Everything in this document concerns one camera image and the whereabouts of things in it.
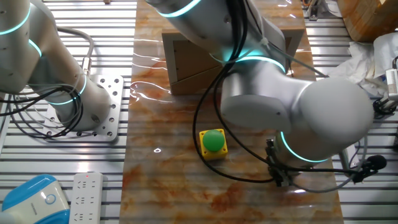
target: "marble surface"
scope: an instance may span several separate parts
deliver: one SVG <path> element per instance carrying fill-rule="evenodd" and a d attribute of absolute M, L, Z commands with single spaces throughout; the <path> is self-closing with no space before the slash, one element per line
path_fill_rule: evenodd
<path fill-rule="evenodd" d="M 277 26 L 294 22 L 304 26 L 299 0 L 255 3 Z M 164 28 L 172 26 L 138 0 L 120 223 L 343 223 L 337 192 L 309 194 L 293 187 L 277 188 L 275 183 L 236 182 L 201 163 L 192 140 L 193 113 L 200 96 L 170 94 Z M 308 39 L 303 38 L 299 49 L 296 57 L 312 63 Z M 292 67 L 295 77 L 315 79 L 313 73 Z M 197 133 L 215 128 L 221 125 L 208 99 L 200 111 Z M 266 157 L 266 139 L 272 138 L 273 131 L 232 125 L 231 129 Z M 224 161 L 212 163 L 217 169 L 248 179 L 269 178 L 264 163 L 229 136 L 226 140 L 229 154 Z M 331 162 L 321 166 L 331 167 Z M 302 174 L 296 181 L 319 189 L 335 185 L 333 174 Z"/>

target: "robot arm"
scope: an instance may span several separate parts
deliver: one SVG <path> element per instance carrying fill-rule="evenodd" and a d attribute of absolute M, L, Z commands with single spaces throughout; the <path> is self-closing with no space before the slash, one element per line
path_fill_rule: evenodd
<path fill-rule="evenodd" d="M 68 85 L 79 94 L 84 106 L 74 131 L 89 131 L 107 117 L 110 96 L 92 82 L 58 36 L 55 19 L 40 0 L 0 0 L 0 91 L 19 93 L 27 84 L 38 94 L 49 86 Z M 75 116 L 69 94 L 45 98 L 57 111 L 58 119 Z"/>
<path fill-rule="evenodd" d="M 225 1 L 146 0 L 187 39 L 219 60 L 233 49 L 232 27 Z M 373 109 L 360 87 L 326 78 L 310 82 L 285 75 L 285 57 L 263 38 L 285 49 L 282 32 L 246 4 L 248 36 L 241 55 L 223 83 L 221 114 L 249 128 L 276 129 L 275 156 L 291 167 L 312 167 L 359 141 L 373 122 Z"/>

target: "black cable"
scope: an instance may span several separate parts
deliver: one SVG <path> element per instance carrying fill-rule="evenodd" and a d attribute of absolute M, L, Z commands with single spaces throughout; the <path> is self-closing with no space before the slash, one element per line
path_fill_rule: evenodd
<path fill-rule="evenodd" d="M 393 69 L 397 69 L 397 61 L 398 61 L 398 56 L 396 58 L 394 58 L 393 61 L 392 61 L 392 68 Z"/>
<path fill-rule="evenodd" d="M 226 3 L 227 3 L 227 6 L 228 6 L 229 13 L 230 13 L 230 15 L 231 15 L 231 25 L 232 25 L 232 28 L 233 28 L 233 38 L 234 38 L 234 49 L 233 49 L 233 53 L 231 54 L 230 60 L 234 60 L 234 59 L 236 59 L 236 58 L 239 56 L 240 51 L 241 51 L 243 45 L 242 45 L 242 44 L 239 44 L 239 45 L 238 45 L 238 43 L 241 43 L 241 41 L 239 40 L 239 36 L 238 36 L 238 35 L 239 35 L 239 31 L 238 31 L 238 29 L 239 29 L 239 24 L 238 24 L 238 22 L 239 22 L 239 21 L 237 20 L 237 15 L 235 14 L 235 12 L 236 12 L 235 9 L 234 9 L 235 6 L 233 5 L 233 4 L 234 4 L 234 1 L 226 1 Z M 232 179 L 232 180 L 237 180 L 237 181 L 242 181 L 242 182 L 250 182 L 250 183 L 268 183 L 268 182 L 272 182 L 272 181 L 274 181 L 274 179 L 267 179 L 267 180 L 251 180 L 251 179 L 244 179 L 244 178 L 234 177 L 234 176 L 232 176 L 232 175 L 225 174 L 225 173 L 223 173 L 223 172 L 221 172 L 221 171 L 215 169 L 212 165 L 210 165 L 210 164 L 205 160 L 205 158 L 202 156 L 201 151 L 200 151 L 200 149 L 199 149 L 198 141 L 197 141 L 197 135 L 196 135 L 196 125 L 197 125 L 197 119 L 198 119 L 198 114 L 199 114 L 200 107 L 202 106 L 202 104 L 203 104 L 203 102 L 204 102 L 206 96 L 208 95 L 208 93 L 210 92 L 210 90 L 211 90 L 211 88 L 214 86 L 214 84 L 215 84 L 222 76 L 224 76 L 224 75 L 232 68 L 233 65 L 234 65 L 234 63 L 225 65 L 225 67 L 220 71 L 220 73 L 219 73 L 219 74 L 217 75 L 217 77 L 212 81 L 212 83 L 210 84 L 210 86 L 206 89 L 205 93 L 204 93 L 204 94 L 202 95 L 202 97 L 200 98 L 200 101 L 199 101 L 199 103 L 198 103 L 198 105 L 197 105 L 197 108 L 196 108 L 196 110 L 195 110 L 195 114 L 193 115 L 193 124 L 192 124 L 192 138 L 193 138 L 193 143 L 194 143 L 194 145 L 195 145 L 195 148 L 196 148 L 196 150 L 197 150 L 197 153 L 198 153 L 198 155 L 199 155 L 199 158 L 200 158 L 201 161 L 204 163 L 204 165 L 206 165 L 207 168 L 209 168 L 210 170 L 212 170 L 213 172 L 217 173 L 217 174 L 220 175 L 220 176 L 223 176 L 223 177 L 226 177 L 226 178 L 229 178 L 229 179 Z"/>
<path fill-rule="evenodd" d="M 65 91 L 70 91 L 70 90 L 71 90 L 71 88 L 70 88 L 70 89 L 65 88 L 65 87 L 63 87 L 63 88 L 64 88 Z M 31 133 L 26 132 L 23 128 L 21 128 L 21 127 L 18 125 L 17 121 L 16 121 L 15 118 L 14 118 L 14 115 L 11 115 L 12 121 L 16 124 L 17 128 L 18 128 L 20 131 L 22 131 L 24 134 L 26 134 L 26 135 L 28 135 L 28 136 L 30 136 L 30 137 L 32 137 L 32 138 L 37 138 L 37 139 L 51 139 L 51 138 L 57 138 L 57 137 L 65 136 L 65 135 L 68 134 L 71 130 L 73 130 L 73 128 L 76 127 L 76 125 L 80 122 L 80 120 L 81 120 L 81 118 L 82 118 L 82 116 L 83 116 L 83 104 L 81 103 L 81 99 L 80 99 L 79 94 L 78 94 L 77 92 L 74 91 L 73 93 L 70 93 L 70 97 L 71 97 L 71 98 L 74 98 L 73 103 L 74 103 L 74 115 L 75 115 L 75 117 L 70 121 L 70 123 L 65 127 L 65 129 L 63 129 L 62 131 L 60 131 L 60 132 L 57 133 L 57 134 L 48 135 L 48 134 L 45 134 L 45 133 L 42 133 L 42 132 L 36 130 L 34 127 L 32 127 L 32 126 L 24 119 L 24 117 L 23 117 L 23 115 L 22 115 L 21 112 L 18 112 L 19 116 L 21 117 L 21 120 L 22 120 L 30 129 L 32 129 L 33 131 L 35 131 L 35 132 L 36 132 L 37 134 L 39 134 L 39 135 L 35 135 L 35 134 L 31 134 Z"/>
<path fill-rule="evenodd" d="M 54 88 L 52 91 L 50 91 L 46 94 L 43 94 L 43 95 L 40 95 L 40 96 L 37 96 L 34 98 L 29 98 L 26 100 L 0 100 L 0 103 L 27 103 L 27 102 L 31 102 L 31 101 L 35 101 L 35 100 L 43 100 L 44 98 L 46 98 L 49 95 L 56 93 L 58 91 L 63 91 L 63 88 L 62 87 Z"/>
<path fill-rule="evenodd" d="M 39 102 L 40 100 L 43 100 L 43 99 L 46 98 L 47 96 L 49 96 L 49 95 L 51 95 L 51 94 L 53 94 L 53 93 L 56 93 L 56 92 L 58 92 L 58 91 L 62 91 L 62 88 L 56 88 L 56 89 L 54 89 L 54 90 L 52 90 L 52 91 L 50 91 L 50 92 L 48 92 L 48 93 L 46 93 L 46 94 L 44 94 L 44 95 L 41 95 L 41 96 L 39 96 L 39 97 L 36 97 L 36 98 L 34 98 L 35 100 L 33 100 L 33 102 L 31 102 L 31 103 L 29 103 L 28 105 L 22 107 L 21 109 L 19 109 L 19 110 L 14 110 L 14 111 L 11 111 L 11 110 L 10 110 L 10 112 L 0 114 L 0 116 L 9 116 L 9 115 L 16 114 L 16 113 L 18 113 L 18 112 L 24 111 L 24 110 L 26 110 L 27 108 L 30 108 L 32 105 L 34 105 L 34 104 L 36 104 L 37 102 Z"/>
<path fill-rule="evenodd" d="M 259 23 L 257 22 L 257 19 L 256 19 L 255 15 L 254 15 L 253 11 L 251 10 L 251 7 L 250 7 L 250 5 L 249 5 L 248 0 L 246 0 L 246 5 L 248 5 L 249 12 L 250 12 L 251 16 L 253 17 L 254 22 L 256 23 L 257 29 L 259 30 L 260 34 L 263 35 L 262 29 L 260 28 L 260 25 L 259 25 Z"/>
<path fill-rule="evenodd" d="M 238 2 L 240 5 L 240 9 L 241 9 L 241 22 L 243 23 L 243 33 L 242 33 L 242 38 L 239 41 L 239 47 L 236 50 L 236 29 L 237 27 L 239 27 L 239 25 L 237 25 L 236 23 L 236 14 L 234 12 L 238 11 L 236 6 L 234 6 L 234 1 L 227 1 L 227 6 L 228 6 L 228 10 L 230 12 L 231 18 L 232 18 L 232 26 L 233 26 L 233 36 L 234 36 L 234 52 L 231 55 L 230 60 L 234 60 L 236 58 L 239 57 L 239 54 L 244 46 L 244 42 L 246 41 L 246 36 L 247 36 L 247 31 L 248 31 L 248 18 L 247 18 L 247 13 L 246 13 L 246 8 L 244 7 L 244 2 L 243 1 L 239 1 Z M 243 181 L 243 182 L 252 182 L 252 183 L 268 183 L 268 182 L 272 182 L 274 179 L 269 179 L 269 180 L 251 180 L 251 179 L 243 179 L 243 178 L 239 178 L 239 177 L 233 177 L 231 175 L 222 173 L 220 171 L 218 171 L 217 169 L 215 169 L 213 166 L 211 166 L 206 160 L 205 158 L 202 156 L 201 151 L 199 150 L 198 147 L 198 142 L 197 142 L 197 136 L 196 136 L 196 125 L 197 125 L 197 118 L 198 118 L 198 114 L 199 114 L 199 110 L 200 107 L 202 106 L 206 96 L 208 95 L 208 93 L 210 92 L 211 88 L 216 84 L 214 92 L 213 92 L 213 106 L 215 107 L 216 110 L 216 114 L 218 119 L 220 120 L 221 124 L 223 124 L 224 128 L 227 130 L 227 132 L 229 132 L 229 134 L 234 138 L 234 140 L 241 146 L 243 147 L 248 153 L 252 154 L 254 157 L 258 158 L 259 160 L 261 160 L 262 162 L 265 162 L 266 164 L 268 164 L 269 166 L 272 167 L 276 167 L 277 169 L 280 170 L 284 170 L 284 171 L 296 171 L 296 172 L 343 172 L 343 173 L 349 173 L 349 174 L 357 174 L 358 172 L 355 172 L 353 170 L 342 170 L 342 169 L 298 169 L 298 168 L 293 168 L 293 167 L 287 167 L 287 166 L 279 166 L 277 164 L 271 163 L 269 161 L 267 161 L 266 159 L 262 158 L 261 156 L 258 156 L 256 153 L 252 152 L 250 149 L 248 149 L 242 142 L 240 142 L 240 140 L 231 132 L 231 130 L 228 128 L 228 126 L 226 125 L 226 123 L 223 121 L 220 111 L 217 107 L 217 102 L 216 102 L 216 93 L 217 93 L 217 89 L 220 85 L 220 83 L 223 81 L 224 77 L 227 76 L 229 70 L 233 67 L 234 63 L 229 63 L 227 65 L 225 65 L 225 67 L 222 69 L 222 71 L 220 72 L 220 74 L 212 81 L 212 83 L 210 84 L 210 86 L 206 89 L 205 93 L 202 95 L 197 108 L 195 110 L 195 114 L 193 116 L 193 126 L 192 126 L 192 137 L 193 137 L 193 142 L 195 145 L 195 148 L 197 150 L 197 153 L 200 157 L 200 159 L 202 160 L 202 162 L 204 163 L 204 165 L 206 165 L 210 170 L 212 170 L 213 172 L 216 172 L 217 174 L 229 178 L 229 179 L 233 179 L 233 180 L 238 180 L 238 181 Z"/>
<path fill-rule="evenodd" d="M 246 18 L 247 18 L 247 14 L 246 14 L 246 10 L 244 10 L 244 12 L 242 12 L 242 16 L 243 17 L 245 17 L 246 16 Z M 245 26 L 246 26 L 246 28 L 247 28 L 247 19 L 246 20 L 244 20 L 243 21 L 243 24 L 244 24 L 244 28 L 245 28 Z M 215 111 L 216 111 L 216 115 L 217 115 L 217 117 L 218 117 L 218 119 L 219 119 L 219 121 L 221 122 L 221 124 L 223 125 L 223 127 L 225 128 L 225 130 L 227 130 L 227 132 L 233 137 L 233 139 L 243 148 L 243 149 L 245 149 L 248 153 L 250 153 L 251 155 L 253 155 L 254 157 L 256 157 L 257 159 L 259 159 L 260 161 L 262 161 L 262 162 L 265 162 L 266 164 L 268 164 L 269 166 L 271 166 L 271 167 L 275 167 L 275 168 L 277 168 L 277 169 L 280 169 L 280 170 L 287 170 L 287 171 L 296 171 L 296 172 L 343 172 L 343 173 L 348 173 L 348 174 L 356 174 L 356 173 L 358 173 L 358 172 L 355 172 L 355 171 L 353 171 L 353 170 L 343 170 L 343 169 L 299 169 L 299 168 L 293 168 L 293 167 L 287 167 L 287 166 L 278 166 L 277 164 L 275 164 L 275 163 L 271 163 L 270 161 L 267 161 L 265 158 L 262 158 L 261 156 L 259 156 L 259 155 L 257 155 L 255 152 L 253 152 L 252 150 L 250 150 L 249 148 L 247 148 L 235 135 L 234 135 L 234 133 L 229 129 L 229 127 L 227 126 L 227 124 L 224 122 L 224 120 L 223 120 L 223 118 L 222 118 L 222 116 L 221 116 L 221 113 L 220 113 L 220 111 L 219 111 L 219 109 L 218 109 L 218 106 L 217 106 L 217 98 L 216 98 L 216 94 L 217 94 L 217 90 L 218 90 L 218 87 L 219 87 L 219 85 L 220 85 L 220 83 L 223 81 L 223 79 L 224 79 L 224 77 L 227 75 L 227 72 L 230 70 L 230 68 L 224 73 L 224 74 L 221 74 L 220 75 L 220 77 L 219 78 L 216 78 L 217 79 L 217 81 L 216 81 L 216 85 L 215 85 L 215 89 L 214 89 L 214 91 L 213 91 L 213 106 L 214 106 L 214 108 L 215 108 Z"/>
<path fill-rule="evenodd" d="M 348 167 L 350 169 L 357 167 L 357 166 L 351 167 L 351 163 L 353 162 L 355 156 L 358 154 L 360 148 L 361 148 L 361 141 L 358 141 L 358 148 L 356 149 L 354 155 L 351 157 L 351 159 L 349 160 L 349 163 L 348 163 Z"/>

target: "power strip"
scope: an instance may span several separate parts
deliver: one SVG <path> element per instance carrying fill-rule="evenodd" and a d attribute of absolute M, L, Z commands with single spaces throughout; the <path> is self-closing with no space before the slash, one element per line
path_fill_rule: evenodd
<path fill-rule="evenodd" d="M 100 173 L 76 174 L 73 178 L 73 195 L 69 224 L 99 224 L 101 218 L 103 175 Z"/>

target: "cardboard box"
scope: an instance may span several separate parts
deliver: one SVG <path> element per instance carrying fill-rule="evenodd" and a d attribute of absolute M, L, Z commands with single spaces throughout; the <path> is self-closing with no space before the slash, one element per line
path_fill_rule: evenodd
<path fill-rule="evenodd" d="M 373 42 L 398 28 L 397 0 L 338 0 L 338 6 L 354 41 Z"/>
<path fill-rule="evenodd" d="M 289 29 L 282 32 L 286 52 L 294 57 L 305 31 Z M 173 95 L 191 95 L 208 88 L 223 68 L 206 50 L 187 40 L 178 30 L 164 29 L 162 38 Z"/>

